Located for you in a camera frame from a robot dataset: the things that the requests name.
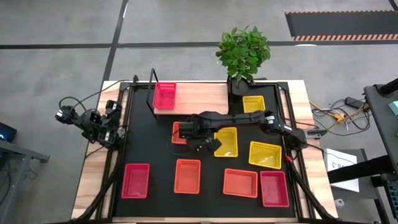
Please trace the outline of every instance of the potted plant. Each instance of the potted plant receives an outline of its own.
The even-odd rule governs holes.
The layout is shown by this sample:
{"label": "potted plant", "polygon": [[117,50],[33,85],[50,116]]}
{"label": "potted plant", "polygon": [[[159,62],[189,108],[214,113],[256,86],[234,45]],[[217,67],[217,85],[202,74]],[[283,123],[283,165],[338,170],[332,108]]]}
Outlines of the potted plant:
{"label": "potted plant", "polygon": [[222,42],[218,44],[219,52],[216,56],[228,68],[228,89],[230,94],[242,96],[249,89],[253,81],[253,75],[265,60],[271,57],[267,37],[253,27],[252,31],[238,30],[235,27],[232,32],[223,33]]}

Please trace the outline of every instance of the yellow and black tape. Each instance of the yellow and black tape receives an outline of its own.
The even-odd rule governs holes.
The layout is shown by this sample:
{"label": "yellow and black tape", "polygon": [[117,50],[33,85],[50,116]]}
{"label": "yellow and black tape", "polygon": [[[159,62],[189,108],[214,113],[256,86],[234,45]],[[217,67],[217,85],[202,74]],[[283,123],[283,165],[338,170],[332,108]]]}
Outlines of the yellow and black tape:
{"label": "yellow and black tape", "polygon": [[[307,12],[285,12],[288,14],[320,14],[320,13],[361,13],[361,12],[394,12],[394,10],[372,10],[372,11],[307,11]],[[297,35],[292,37],[294,41],[328,41],[328,40],[398,40],[398,34],[361,34],[361,35]]]}
{"label": "yellow and black tape", "polygon": [[364,35],[301,35],[292,37],[295,41],[323,40],[398,40],[398,34],[364,34]]}

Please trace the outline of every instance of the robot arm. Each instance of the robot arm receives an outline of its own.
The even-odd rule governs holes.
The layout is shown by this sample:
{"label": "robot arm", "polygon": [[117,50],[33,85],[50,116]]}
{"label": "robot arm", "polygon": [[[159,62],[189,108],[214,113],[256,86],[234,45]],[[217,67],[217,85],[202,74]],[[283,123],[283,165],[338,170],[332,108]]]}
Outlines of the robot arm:
{"label": "robot arm", "polygon": [[97,141],[107,149],[117,150],[124,136],[123,129],[119,129],[122,106],[108,100],[105,108],[102,116],[97,110],[87,110],[79,116],[74,106],[61,106],[55,119],[63,124],[74,124],[91,143]]}
{"label": "robot arm", "polygon": [[214,139],[214,133],[221,128],[241,125],[258,125],[266,134],[280,134],[285,139],[286,148],[290,150],[300,150],[307,146],[303,130],[279,124],[274,113],[269,110],[236,115],[210,111],[193,114],[187,122],[180,122],[179,133],[181,138],[187,139],[193,150],[205,148],[214,152],[221,146],[219,140]]}

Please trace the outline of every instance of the plant pot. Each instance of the plant pot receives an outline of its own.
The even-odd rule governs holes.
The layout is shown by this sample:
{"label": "plant pot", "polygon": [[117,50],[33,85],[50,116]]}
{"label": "plant pot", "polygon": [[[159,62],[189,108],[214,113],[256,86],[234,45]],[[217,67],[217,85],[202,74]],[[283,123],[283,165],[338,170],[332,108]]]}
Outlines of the plant pot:
{"label": "plant pot", "polygon": [[228,77],[227,79],[228,93],[233,96],[243,96],[249,90],[250,83],[242,78],[238,83],[236,78]]}

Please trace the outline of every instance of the green leaves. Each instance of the green leaves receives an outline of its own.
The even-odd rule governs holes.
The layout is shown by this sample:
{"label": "green leaves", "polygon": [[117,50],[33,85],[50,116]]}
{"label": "green leaves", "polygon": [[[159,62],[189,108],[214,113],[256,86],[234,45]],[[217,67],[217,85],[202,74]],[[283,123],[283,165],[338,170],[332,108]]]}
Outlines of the green leaves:
{"label": "green leaves", "polygon": [[237,27],[235,27],[234,29],[232,29],[231,35],[235,35],[237,29],[238,29]]}
{"label": "green leaves", "polygon": [[252,57],[257,57],[257,53],[253,49],[249,49],[249,55],[252,56]]}
{"label": "green leaves", "polygon": [[256,57],[249,57],[248,60],[247,60],[247,62],[248,62],[249,64],[254,65],[258,60],[259,60],[259,59],[256,58]]}
{"label": "green leaves", "polygon": [[220,51],[216,52],[222,65],[228,68],[228,75],[238,81],[242,78],[252,80],[257,68],[271,57],[267,37],[256,26],[252,31],[247,31],[248,27],[243,30],[234,27],[230,34],[224,32],[223,41],[218,44]]}

